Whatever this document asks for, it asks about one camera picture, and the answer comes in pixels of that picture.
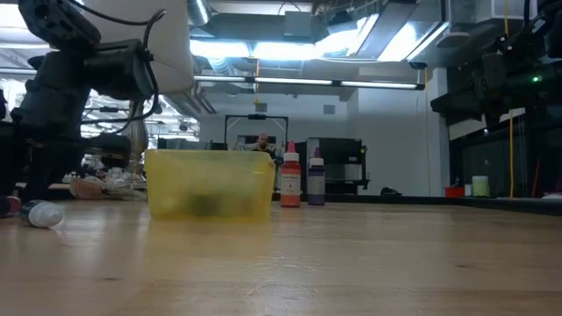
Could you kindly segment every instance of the black machine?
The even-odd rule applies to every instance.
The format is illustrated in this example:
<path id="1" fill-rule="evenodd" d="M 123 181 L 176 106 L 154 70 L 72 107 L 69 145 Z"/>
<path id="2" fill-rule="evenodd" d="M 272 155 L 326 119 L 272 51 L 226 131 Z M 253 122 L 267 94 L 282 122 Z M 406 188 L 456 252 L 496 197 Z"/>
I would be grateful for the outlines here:
<path id="1" fill-rule="evenodd" d="M 369 179 L 367 176 L 367 147 L 361 140 L 338 138 L 308 138 L 307 141 L 295 143 L 299 153 L 299 163 L 302 167 L 300 188 L 307 191 L 308 162 L 311 153 L 319 149 L 324 159 L 326 170 L 327 194 L 357 194 L 359 187 L 367 190 Z M 348 175 L 346 167 L 357 173 Z"/>
<path id="2" fill-rule="evenodd" d="M 562 100 L 562 61 L 545 61 L 562 58 L 562 1 L 539 1 L 540 14 L 531 21 L 529 0 L 525 7 L 520 32 L 499 37 L 476 61 L 449 69 L 452 91 L 431 101 L 448 124 L 484 114 L 491 125 L 511 109 Z"/>
<path id="3" fill-rule="evenodd" d="M 143 41 L 100 44 L 99 30 L 76 6 L 116 23 L 146 26 Z M 51 183 L 78 167 L 85 153 L 101 154 L 108 167 L 128 164 L 131 143 L 117 133 L 131 121 L 161 110 L 147 43 L 152 26 L 165 10 L 148 21 L 132 22 L 108 17 L 75 0 L 20 0 L 18 7 L 30 32 L 56 48 L 29 60 L 37 75 L 25 84 L 27 93 L 21 106 L 11 111 L 12 122 L 0 122 L 0 196 L 10 195 L 26 173 L 21 197 L 27 201 L 40 198 Z M 137 104 L 154 95 L 153 106 L 139 117 L 82 121 L 92 89 Z M 95 138 L 81 138 L 81 125 L 102 122 L 125 126 Z"/>

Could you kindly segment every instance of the red container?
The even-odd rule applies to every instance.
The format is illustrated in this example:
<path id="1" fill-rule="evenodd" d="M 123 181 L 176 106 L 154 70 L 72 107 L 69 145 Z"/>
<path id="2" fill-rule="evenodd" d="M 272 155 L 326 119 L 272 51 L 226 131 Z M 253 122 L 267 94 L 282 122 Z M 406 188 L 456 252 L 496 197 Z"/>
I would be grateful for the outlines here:
<path id="1" fill-rule="evenodd" d="M 447 187 L 445 188 L 446 198 L 463 198 L 465 196 L 465 187 Z"/>

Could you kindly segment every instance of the man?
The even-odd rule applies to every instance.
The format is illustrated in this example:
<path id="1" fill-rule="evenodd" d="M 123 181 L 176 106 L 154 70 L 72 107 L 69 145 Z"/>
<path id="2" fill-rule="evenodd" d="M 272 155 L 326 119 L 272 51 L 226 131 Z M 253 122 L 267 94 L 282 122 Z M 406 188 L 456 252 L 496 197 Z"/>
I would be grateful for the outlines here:
<path id="1" fill-rule="evenodd" d="M 261 133 L 260 136 L 257 138 L 257 147 L 256 147 L 256 149 L 254 149 L 252 151 L 259 151 L 259 152 L 267 153 L 267 154 L 270 155 L 271 159 L 273 161 L 275 161 L 275 159 L 276 159 L 275 153 L 270 151 L 270 149 L 268 148 L 267 139 L 268 139 L 267 134 Z"/>

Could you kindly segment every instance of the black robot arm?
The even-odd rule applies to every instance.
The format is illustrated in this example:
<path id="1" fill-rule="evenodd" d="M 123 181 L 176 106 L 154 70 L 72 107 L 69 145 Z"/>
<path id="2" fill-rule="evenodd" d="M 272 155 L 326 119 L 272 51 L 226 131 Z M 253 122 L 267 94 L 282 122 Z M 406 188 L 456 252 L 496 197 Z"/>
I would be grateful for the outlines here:
<path id="1" fill-rule="evenodd" d="M 22 199 L 40 198 L 51 183 L 76 169 L 85 153 L 101 155 L 108 167 L 124 168 L 131 152 L 126 137 L 103 133 L 83 139 L 80 126 L 100 121 L 127 125 L 160 109 L 147 42 L 150 29 L 165 11 L 136 24 L 146 24 L 143 41 L 100 44 L 99 30 L 75 5 L 74 0 L 19 1 L 29 30 L 57 50 L 29 60 L 37 74 L 25 84 L 27 93 L 22 104 L 11 111 L 12 122 L 0 122 L 4 151 L 0 155 L 0 196 L 10 195 L 16 182 L 25 177 Z M 119 100 L 144 101 L 154 96 L 153 107 L 135 118 L 82 122 L 92 89 Z"/>

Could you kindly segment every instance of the translucent yellow bin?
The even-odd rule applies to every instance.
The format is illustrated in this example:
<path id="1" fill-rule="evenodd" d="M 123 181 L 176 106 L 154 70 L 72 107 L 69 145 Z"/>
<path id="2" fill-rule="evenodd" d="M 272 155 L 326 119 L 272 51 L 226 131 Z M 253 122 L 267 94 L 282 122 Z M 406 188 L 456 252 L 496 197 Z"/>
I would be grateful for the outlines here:
<path id="1" fill-rule="evenodd" d="M 148 150 L 148 208 L 153 219 L 266 220 L 275 165 L 266 153 Z"/>

